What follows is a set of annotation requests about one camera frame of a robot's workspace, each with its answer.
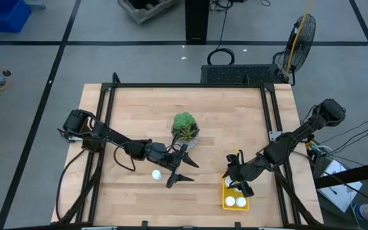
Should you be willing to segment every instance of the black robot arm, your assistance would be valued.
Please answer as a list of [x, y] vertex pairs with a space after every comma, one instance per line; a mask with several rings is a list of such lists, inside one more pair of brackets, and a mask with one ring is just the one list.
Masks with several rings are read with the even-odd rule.
[[265, 169], [273, 171], [284, 164], [299, 142], [323, 127], [334, 127], [346, 117], [346, 110], [335, 100], [326, 99], [313, 107], [312, 116], [295, 131], [280, 135], [276, 140], [256, 153], [248, 162], [243, 161], [243, 153], [228, 155], [228, 170], [223, 177], [230, 176], [233, 182], [229, 188], [238, 188], [245, 197], [254, 193], [247, 181], [256, 179]]
[[69, 141], [71, 137], [83, 140], [82, 149], [91, 152], [100, 152], [107, 142], [113, 143], [125, 150], [125, 153], [134, 160], [147, 159], [154, 164], [164, 167], [172, 172], [167, 180], [166, 187], [171, 188], [177, 181], [194, 181], [191, 178], [176, 174], [181, 162], [193, 167], [199, 167], [188, 155], [187, 145], [180, 149], [174, 148], [175, 139], [169, 149], [165, 144], [148, 140], [131, 140], [121, 133], [111, 129], [105, 123], [98, 121], [91, 112], [81, 109], [73, 110], [59, 130], [61, 135]]

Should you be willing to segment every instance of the green plant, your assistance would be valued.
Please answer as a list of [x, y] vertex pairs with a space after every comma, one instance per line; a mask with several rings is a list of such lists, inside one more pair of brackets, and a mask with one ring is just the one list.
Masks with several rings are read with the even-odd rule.
[[176, 114], [172, 132], [182, 141], [191, 141], [197, 134], [196, 120], [188, 112]]

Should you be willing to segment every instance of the yellow box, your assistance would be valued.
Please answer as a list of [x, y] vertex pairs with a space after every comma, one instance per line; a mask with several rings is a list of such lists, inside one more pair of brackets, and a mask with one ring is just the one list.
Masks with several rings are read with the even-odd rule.
[[222, 178], [222, 208], [225, 210], [238, 210], [238, 211], [248, 211], [249, 210], [249, 199], [247, 197], [244, 197], [247, 200], [247, 205], [244, 207], [238, 207], [236, 204], [233, 206], [228, 206], [225, 203], [225, 198], [231, 196], [235, 198], [235, 200], [239, 197], [244, 197], [242, 195], [242, 192], [237, 192], [233, 188], [227, 188], [225, 184], [225, 178]]

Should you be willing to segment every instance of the wooden tabletop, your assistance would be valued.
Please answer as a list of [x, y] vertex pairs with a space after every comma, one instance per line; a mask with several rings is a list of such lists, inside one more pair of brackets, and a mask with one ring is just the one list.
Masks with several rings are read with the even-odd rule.
[[[291, 87], [283, 84], [275, 85], [275, 89], [283, 128], [293, 131], [299, 126], [299, 119]], [[79, 108], [95, 112], [99, 94], [100, 84], [86, 84]], [[267, 94], [267, 97], [275, 129], [270, 95]], [[112, 155], [115, 146], [107, 144], [95, 225], [139, 226], [147, 220], [149, 226], [231, 227], [234, 222], [241, 222], [243, 227], [282, 226], [275, 178], [268, 171], [250, 182], [255, 196], [249, 198], [249, 211], [222, 209], [221, 176], [227, 169], [226, 155], [233, 153], [233, 148], [241, 149], [249, 160], [268, 144], [259, 89], [117, 88], [110, 127], [131, 139], [151, 138], [170, 145], [173, 117], [185, 111], [195, 117], [201, 129], [197, 146], [189, 151], [200, 168], [182, 164], [180, 173], [195, 179], [195, 182], [178, 182], [168, 189], [165, 183], [171, 172], [149, 161], [135, 161], [136, 172], [127, 171], [115, 164]], [[296, 150], [305, 153], [303, 145]], [[71, 144], [66, 163], [80, 151], [80, 142]], [[85, 153], [76, 160], [63, 178], [59, 200], [62, 215], [81, 191], [87, 155]], [[124, 151], [119, 151], [117, 156], [122, 164], [131, 166]], [[290, 161], [296, 194], [313, 216], [322, 222], [307, 159], [292, 154]], [[161, 170], [161, 181], [151, 177], [154, 169]], [[289, 221], [292, 222], [290, 200], [286, 193], [285, 198]], [[89, 205], [90, 197], [87, 198], [84, 220], [87, 220]]]

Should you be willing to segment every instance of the gray floor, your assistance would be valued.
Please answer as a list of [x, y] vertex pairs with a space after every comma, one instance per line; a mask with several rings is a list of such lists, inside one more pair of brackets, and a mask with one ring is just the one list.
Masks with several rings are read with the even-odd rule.
[[[75, 0], [45, 1], [46, 10], [33, 10], [22, 32], [1, 33], [8, 41], [60, 41]], [[306, 0], [258, 0], [235, 4], [228, 12], [224, 40], [286, 41], [302, 15]], [[368, 1], [356, 0], [368, 26]], [[317, 0], [316, 41], [364, 42], [366, 38], [347, 0]], [[210, 13], [208, 39], [219, 40], [223, 13]], [[184, 5], [141, 26], [111, 0], [82, 0], [70, 41], [169, 41], [185, 39]], [[225, 46], [236, 64], [266, 64], [278, 46]], [[56, 128], [80, 102], [85, 83], [110, 81], [116, 71], [122, 82], [199, 82], [200, 67], [215, 46], [67, 46], [31, 149], [24, 175], [5, 227], [48, 224], [58, 178], [68, 149]], [[0, 93], [0, 209], [24, 147], [58, 46], [0, 46], [0, 60], [12, 71], [8, 89]], [[225, 54], [213, 57], [226, 64]], [[346, 120], [325, 128], [316, 139], [341, 133], [368, 119], [368, 46], [313, 47], [293, 88], [301, 118], [314, 104], [334, 98], [347, 110]], [[327, 144], [336, 148], [351, 135]], [[368, 137], [340, 156], [368, 164]], [[350, 167], [357, 165], [344, 162]]]

